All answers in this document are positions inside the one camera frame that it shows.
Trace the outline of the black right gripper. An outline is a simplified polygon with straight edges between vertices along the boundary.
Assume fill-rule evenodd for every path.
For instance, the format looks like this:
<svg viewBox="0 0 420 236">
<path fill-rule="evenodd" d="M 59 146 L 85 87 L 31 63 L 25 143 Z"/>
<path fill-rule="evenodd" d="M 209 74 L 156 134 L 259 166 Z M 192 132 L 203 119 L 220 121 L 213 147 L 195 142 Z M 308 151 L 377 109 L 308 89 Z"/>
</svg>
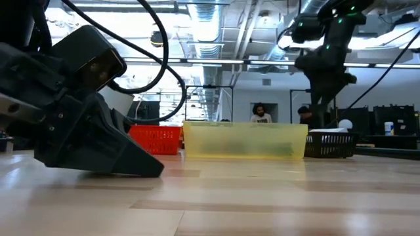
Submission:
<svg viewBox="0 0 420 236">
<path fill-rule="evenodd" d="M 299 55 L 294 66 L 302 71 L 310 83 L 311 105 L 310 110 L 319 118 L 319 128 L 326 126 L 326 113 L 335 101 L 335 96 L 348 84 L 356 84 L 357 77 L 347 72 L 345 66 L 331 67 L 321 57 L 322 47 L 314 50 L 305 49 Z"/>
</svg>

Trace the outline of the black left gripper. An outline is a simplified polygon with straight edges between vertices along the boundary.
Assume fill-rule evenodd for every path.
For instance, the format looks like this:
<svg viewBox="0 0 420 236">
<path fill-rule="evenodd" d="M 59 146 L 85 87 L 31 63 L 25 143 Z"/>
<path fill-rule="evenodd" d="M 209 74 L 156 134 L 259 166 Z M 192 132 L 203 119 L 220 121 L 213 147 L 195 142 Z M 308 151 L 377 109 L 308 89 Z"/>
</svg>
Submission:
<svg viewBox="0 0 420 236">
<path fill-rule="evenodd" d="M 164 166 L 112 123 L 103 97 L 66 95 L 60 64 L 0 43 L 0 130 L 36 140 L 50 168 L 157 178 Z"/>
</svg>

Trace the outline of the yellow translucent plastic bin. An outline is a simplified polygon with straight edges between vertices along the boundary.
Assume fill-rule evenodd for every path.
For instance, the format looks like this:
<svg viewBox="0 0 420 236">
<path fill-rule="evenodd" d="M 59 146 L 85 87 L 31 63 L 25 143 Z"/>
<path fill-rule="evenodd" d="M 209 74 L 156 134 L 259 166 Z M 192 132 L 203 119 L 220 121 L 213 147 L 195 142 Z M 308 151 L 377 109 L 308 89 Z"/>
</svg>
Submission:
<svg viewBox="0 0 420 236">
<path fill-rule="evenodd" d="M 252 122 L 185 121 L 187 159 L 300 160 L 306 125 Z"/>
</svg>

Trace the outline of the person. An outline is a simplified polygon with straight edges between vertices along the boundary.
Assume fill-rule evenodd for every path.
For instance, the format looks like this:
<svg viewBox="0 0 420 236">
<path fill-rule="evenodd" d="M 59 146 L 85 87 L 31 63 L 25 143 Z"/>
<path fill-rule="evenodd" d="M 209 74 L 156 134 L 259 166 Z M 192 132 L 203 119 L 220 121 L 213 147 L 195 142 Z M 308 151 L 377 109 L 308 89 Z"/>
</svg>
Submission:
<svg viewBox="0 0 420 236">
<path fill-rule="evenodd" d="M 251 116 L 252 123 L 271 123 L 272 117 L 265 111 L 262 103 L 256 103 L 253 106 L 253 115 Z"/>
<path fill-rule="evenodd" d="M 300 124 L 308 125 L 309 129 L 315 129 L 319 127 L 318 116 L 312 113 L 308 107 L 301 106 L 297 112 L 300 117 Z"/>
</svg>

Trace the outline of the black monitor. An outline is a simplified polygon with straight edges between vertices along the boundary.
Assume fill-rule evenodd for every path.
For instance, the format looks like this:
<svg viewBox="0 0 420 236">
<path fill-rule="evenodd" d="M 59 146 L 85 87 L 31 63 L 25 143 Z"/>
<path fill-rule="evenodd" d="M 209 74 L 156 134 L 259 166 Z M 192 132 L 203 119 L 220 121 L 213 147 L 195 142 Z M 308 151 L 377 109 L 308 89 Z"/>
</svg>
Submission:
<svg viewBox="0 0 420 236">
<path fill-rule="evenodd" d="M 150 119 L 159 118 L 159 101 L 134 101 L 128 111 L 127 116 L 133 119 L 141 119 L 142 122 L 136 122 L 136 125 L 155 125 L 159 126 L 159 121 L 150 121 Z"/>
</svg>

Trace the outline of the black slotted plastic basket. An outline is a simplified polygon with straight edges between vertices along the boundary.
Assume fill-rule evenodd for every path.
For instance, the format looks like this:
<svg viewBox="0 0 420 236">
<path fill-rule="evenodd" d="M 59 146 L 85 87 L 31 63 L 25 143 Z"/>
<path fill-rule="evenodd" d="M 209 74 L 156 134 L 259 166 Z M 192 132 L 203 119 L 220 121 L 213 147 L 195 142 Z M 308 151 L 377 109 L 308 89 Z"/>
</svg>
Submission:
<svg viewBox="0 0 420 236">
<path fill-rule="evenodd" d="M 305 157 L 346 159 L 354 155 L 356 144 L 359 141 L 359 134 L 350 132 L 345 133 L 352 136 L 352 141 L 347 144 L 316 144 L 311 140 L 311 133 L 315 132 L 309 132 L 306 137 Z"/>
</svg>

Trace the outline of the red slotted plastic basket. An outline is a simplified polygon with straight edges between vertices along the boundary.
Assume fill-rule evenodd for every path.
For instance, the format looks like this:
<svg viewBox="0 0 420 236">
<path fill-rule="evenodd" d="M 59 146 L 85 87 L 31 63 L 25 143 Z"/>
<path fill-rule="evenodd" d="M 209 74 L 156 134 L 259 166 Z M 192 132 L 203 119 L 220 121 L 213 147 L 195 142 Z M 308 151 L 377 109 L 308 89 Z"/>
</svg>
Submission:
<svg viewBox="0 0 420 236">
<path fill-rule="evenodd" d="M 176 155 L 179 152 L 180 127 L 133 125 L 130 137 L 153 155 Z"/>
</svg>

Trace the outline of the black stand frame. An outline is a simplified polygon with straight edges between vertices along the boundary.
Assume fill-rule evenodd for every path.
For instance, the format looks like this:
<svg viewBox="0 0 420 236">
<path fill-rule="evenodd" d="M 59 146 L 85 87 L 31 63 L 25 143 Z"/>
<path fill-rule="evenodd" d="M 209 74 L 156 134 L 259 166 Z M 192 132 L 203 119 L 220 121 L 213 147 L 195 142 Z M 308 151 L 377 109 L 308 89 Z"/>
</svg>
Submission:
<svg viewBox="0 0 420 236">
<path fill-rule="evenodd" d="M 187 95 L 184 101 L 184 120 L 196 121 L 220 121 L 220 112 L 223 108 L 223 96 L 228 97 L 230 105 L 229 121 L 234 120 L 234 86 L 232 85 L 187 85 Z M 200 117 L 188 116 L 188 109 L 195 108 L 199 104 L 202 110 Z"/>
<path fill-rule="evenodd" d="M 311 93 L 311 89 L 310 88 L 306 88 L 306 89 L 290 89 L 289 90 L 289 123 L 292 124 L 293 123 L 293 101 L 294 101 L 294 97 L 293 97 L 293 93 L 294 92 L 305 92 L 305 93 Z M 337 109 L 337 99 L 336 97 L 334 97 L 334 99 L 332 100 L 332 106 L 330 106 L 331 109 Z"/>
</svg>

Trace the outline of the frame crossbar with light strips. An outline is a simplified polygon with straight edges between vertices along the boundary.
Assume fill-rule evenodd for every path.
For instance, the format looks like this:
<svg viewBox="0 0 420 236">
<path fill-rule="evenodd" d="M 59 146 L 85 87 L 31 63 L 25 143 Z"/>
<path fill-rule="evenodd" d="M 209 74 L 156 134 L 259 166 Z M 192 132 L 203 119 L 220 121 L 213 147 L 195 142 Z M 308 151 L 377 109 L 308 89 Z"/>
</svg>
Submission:
<svg viewBox="0 0 420 236">
<path fill-rule="evenodd" d="M 126 57 L 125 60 L 130 63 L 157 63 L 152 58 L 133 58 Z M 173 64 L 243 64 L 253 66 L 294 66 L 294 61 L 280 60 L 225 60 L 225 59 L 190 59 L 190 58 L 170 58 L 168 63 Z M 389 68 L 391 64 L 374 64 L 374 63 L 352 63 L 345 62 L 345 67 L 348 68 Z M 395 64 L 393 68 L 396 69 L 420 69 L 420 64 Z"/>
</svg>

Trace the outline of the silver ventilation duct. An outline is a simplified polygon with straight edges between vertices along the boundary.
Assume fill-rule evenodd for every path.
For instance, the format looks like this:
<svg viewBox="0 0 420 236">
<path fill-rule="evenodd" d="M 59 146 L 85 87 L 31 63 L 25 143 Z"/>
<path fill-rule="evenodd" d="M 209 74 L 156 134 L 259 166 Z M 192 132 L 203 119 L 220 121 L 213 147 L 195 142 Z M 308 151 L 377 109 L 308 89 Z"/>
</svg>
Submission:
<svg viewBox="0 0 420 236">
<path fill-rule="evenodd" d="M 196 58 L 219 59 L 221 55 L 221 16 L 222 7 L 213 4 L 190 4 L 188 11 L 192 19 L 192 35 L 195 44 Z M 205 112 L 209 121 L 217 119 L 219 91 L 215 88 L 205 89 Z"/>
</svg>

